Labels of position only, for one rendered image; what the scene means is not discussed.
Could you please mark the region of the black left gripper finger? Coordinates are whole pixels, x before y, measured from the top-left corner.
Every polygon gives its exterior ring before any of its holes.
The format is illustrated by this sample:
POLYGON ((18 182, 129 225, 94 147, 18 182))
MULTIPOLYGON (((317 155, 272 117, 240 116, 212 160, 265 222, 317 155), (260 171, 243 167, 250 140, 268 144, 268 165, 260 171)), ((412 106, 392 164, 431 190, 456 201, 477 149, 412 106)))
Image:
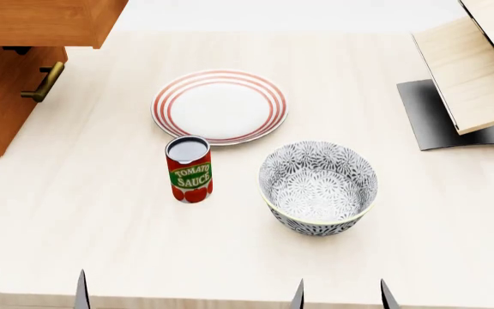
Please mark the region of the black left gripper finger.
POLYGON ((81 270, 78 277, 74 309, 91 309, 90 299, 87 290, 87 281, 85 271, 81 270))

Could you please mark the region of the light wooden two-tier rack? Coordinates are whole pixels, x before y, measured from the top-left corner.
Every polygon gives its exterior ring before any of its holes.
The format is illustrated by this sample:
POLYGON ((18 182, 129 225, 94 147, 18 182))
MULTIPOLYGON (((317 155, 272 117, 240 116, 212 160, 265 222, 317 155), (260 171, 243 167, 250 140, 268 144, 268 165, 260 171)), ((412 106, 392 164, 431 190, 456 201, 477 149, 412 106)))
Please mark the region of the light wooden two-tier rack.
POLYGON ((397 85, 420 150, 494 145, 494 0, 458 0, 465 16, 413 33, 430 79, 397 85))

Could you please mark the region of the tomato sauce can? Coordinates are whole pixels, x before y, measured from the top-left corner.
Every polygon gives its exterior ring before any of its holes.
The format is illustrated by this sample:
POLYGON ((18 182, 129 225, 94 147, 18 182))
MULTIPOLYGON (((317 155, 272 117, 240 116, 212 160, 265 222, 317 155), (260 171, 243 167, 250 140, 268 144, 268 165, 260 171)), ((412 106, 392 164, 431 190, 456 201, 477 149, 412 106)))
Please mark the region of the tomato sauce can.
POLYGON ((180 136, 165 148, 172 194, 182 203, 199 203, 213 192, 211 148, 199 136, 180 136))

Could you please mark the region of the white plate with red rings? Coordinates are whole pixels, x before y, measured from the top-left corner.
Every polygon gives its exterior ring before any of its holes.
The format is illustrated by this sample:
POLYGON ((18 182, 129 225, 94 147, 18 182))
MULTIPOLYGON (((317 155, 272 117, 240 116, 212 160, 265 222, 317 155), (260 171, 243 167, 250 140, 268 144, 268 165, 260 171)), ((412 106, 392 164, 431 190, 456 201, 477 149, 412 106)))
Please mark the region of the white plate with red rings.
POLYGON ((285 122, 286 94, 269 79, 240 70, 194 71, 154 95, 153 121, 170 136, 200 136, 232 146, 267 136, 285 122))

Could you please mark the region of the black and white patterned bowl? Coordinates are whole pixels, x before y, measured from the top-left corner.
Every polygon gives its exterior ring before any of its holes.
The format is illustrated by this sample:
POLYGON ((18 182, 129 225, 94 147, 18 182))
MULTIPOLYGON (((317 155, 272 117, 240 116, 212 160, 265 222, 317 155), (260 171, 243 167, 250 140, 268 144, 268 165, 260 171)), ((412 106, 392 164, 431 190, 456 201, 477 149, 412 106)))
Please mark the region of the black and white patterned bowl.
POLYGON ((299 141, 269 154, 258 187, 274 218, 307 236, 353 227, 377 197, 377 174, 356 151, 327 141, 299 141))

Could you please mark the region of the open wooden cabinet drawer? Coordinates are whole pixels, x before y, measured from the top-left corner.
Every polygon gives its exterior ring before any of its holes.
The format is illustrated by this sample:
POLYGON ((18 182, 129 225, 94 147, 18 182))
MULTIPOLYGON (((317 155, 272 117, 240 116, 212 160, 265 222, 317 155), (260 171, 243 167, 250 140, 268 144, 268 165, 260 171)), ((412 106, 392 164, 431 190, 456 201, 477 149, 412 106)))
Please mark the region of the open wooden cabinet drawer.
POLYGON ((0 46, 99 49, 129 0, 0 0, 0 46))

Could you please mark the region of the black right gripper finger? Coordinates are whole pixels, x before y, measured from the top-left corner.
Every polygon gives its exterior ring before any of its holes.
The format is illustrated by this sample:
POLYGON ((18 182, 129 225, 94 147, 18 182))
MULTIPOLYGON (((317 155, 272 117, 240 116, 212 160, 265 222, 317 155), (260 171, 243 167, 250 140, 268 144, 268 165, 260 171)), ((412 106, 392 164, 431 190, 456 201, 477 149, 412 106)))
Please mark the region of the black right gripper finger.
POLYGON ((290 303, 290 309, 304 309, 304 280, 300 280, 295 295, 290 303))
POLYGON ((388 288, 388 285, 383 279, 380 281, 380 289, 383 309, 399 309, 399 305, 395 300, 395 297, 392 295, 388 288))

